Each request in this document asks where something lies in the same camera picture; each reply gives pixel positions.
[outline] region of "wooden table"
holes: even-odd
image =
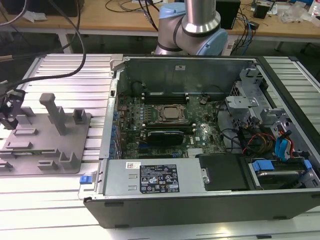
[[[113,10],[122,11],[118,2],[125,0],[113,0],[108,4],[108,7]],[[105,8],[107,0],[85,0],[85,6],[81,13],[80,32],[82,34],[92,35],[125,35],[125,36],[157,36],[158,33],[152,25],[146,20],[141,12],[112,12]],[[271,15],[265,19],[253,18],[253,12],[247,10],[250,7],[246,4],[251,3],[251,0],[241,1],[242,12],[250,21],[260,24],[256,31],[255,40],[263,41],[279,41],[279,42],[320,42],[320,27],[316,27],[311,22],[291,22],[282,23],[278,16]],[[138,8],[136,3],[126,3],[127,8]],[[150,7],[151,15],[158,24],[158,12]],[[29,22],[24,18],[19,19],[14,23],[14,26],[21,32],[30,33],[55,33],[58,34],[62,45],[68,43],[67,34],[73,34],[75,31],[72,26],[62,16],[48,16],[47,21],[38,21],[35,23]],[[77,18],[72,17],[71,20],[76,23]],[[13,32],[10,27],[0,28],[0,31]],[[241,21],[237,20],[232,30],[227,30],[229,33],[228,43],[224,55],[229,55],[231,45],[241,37],[244,32],[244,27]],[[65,53],[71,53],[71,48],[66,49]]]

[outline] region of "plastic bag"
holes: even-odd
[[[302,15],[306,11],[305,6],[305,3],[296,1],[288,10],[279,13],[279,19],[283,23],[302,21]]]
[[[315,0],[311,6],[311,16],[317,17],[320,16],[320,0]]]

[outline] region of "power supply label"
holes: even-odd
[[[177,165],[141,165],[142,194],[179,193]]]

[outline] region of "screw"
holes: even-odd
[[[203,179],[203,183],[204,184],[209,184],[210,183],[209,178],[207,176],[203,176],[202,179]]]

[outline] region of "gray fixture plate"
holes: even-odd
[[[11,171],[3,169],[0,176],[16,175],[46,175],[46,174],[76,174],[81,167],[82,156],[85,149],[91,114],[86,113],[87,121],[84,124],[75,124],[72,113],[65,114],[66,135],[59,135],[54,124],[51,124],[48,114],[36,114],[29,116],[31,125],[28,129],[37,129],[37,135],[15,136],[14,131],[7,138],[2,150],[11,150],[6,148],[9,143],[31,142],[32,147],[29,150],[55,150],[64,152],[67,158],[70,158],[71,152],[74,152],[76,161],[70,169],[64,169],[59,163],[58,157],[45,157],[43,155],[19,155],[16,158],[2,158],[13,166]],[[17,129],[26,129],[18,125]],[[39,161],[51,161],[57,164],[57,169],[40,170]]]

